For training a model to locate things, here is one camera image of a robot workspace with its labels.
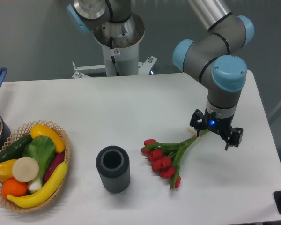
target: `purple eggplant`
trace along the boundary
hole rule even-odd
[[[52,160],[49,168],[44,174],[44,183],[48,181],[48,179],[51,177],[53,171],[56,169],[56,167],[61,164],[65,160],[64,154],[58,153],[54,159]]]

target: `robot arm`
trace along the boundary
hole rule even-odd
[[[93,31],[102,47],[107,76],[138,74],[138,44],[145,28],[131,12],[131,0],[74,0],[67,12],[82,33]]]
[[[180,42],[173,53],[174,64],[208,89],[205,114],[196,110],[190,125],[197,135],[204,129],[220,135],[225,150],[238,147],[243,129],[231,123],[247,66],[230,54],[252,39],[254,26],[244,16],[235,17],[222,0],[190,0],[190,5],[210,34],[200,42]]]

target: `light blue joint cap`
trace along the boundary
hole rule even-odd
[[[70,5],[67,6],[67,14],[71,18],[75,27],[83,34],[90,33],[89,29],[84,25],[80,17],[77,15],[73,7]]]
[[[211,75],[215,84],[228,92],[240,91],[245,84],[248,67],[237,56],[223,55],[214,61]]]
[[[183,71],[183,63],[186,56],[186,53],[194,41],[185,39],[181,41],[175,48],[173,52],[173,63],[178,67],[180,70]]]
[[[244,23],[245,32],[246,32],[244,45],[246,45],[254,37],[254,34],[255,34],[254,25],[253,25],[252,21],[250,19],[248,19],[247,17],[245,17],[244,15],[239,15],[239,16],[237,16],[237,18],[241,19],[241,21],[243,21],[243,23]]]

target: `yellow squash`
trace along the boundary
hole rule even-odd
[[[0,181],[5,182],[8,179],[13,178],[12,168],[16,159],[11,159],[5,162],[0,163]]]
[[[32,139],[37,136],[47,136],[52,139],[55,145],[55,151],[57,153],[62,153],[65,150],[65,144],[61,137],[50,127],[43,124],[36,124],[30,130],[30,135]]]
[[[61,184],[67,173],[68,164],[62,162],[59,164],[48,181],[42,186],[37,192],[22,197],[14,197],[8,195],[8,200],[14,202],[16,205],[22,208],[31,208],[38,206],[45,202],[50,196],[56,191],[58,186]]]

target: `orange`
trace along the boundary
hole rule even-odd
[[[15,178],[7,180],[1,189],[3,198],[7,200],[8,195],[21,197],[27,193],[27,184],[17,181]]]

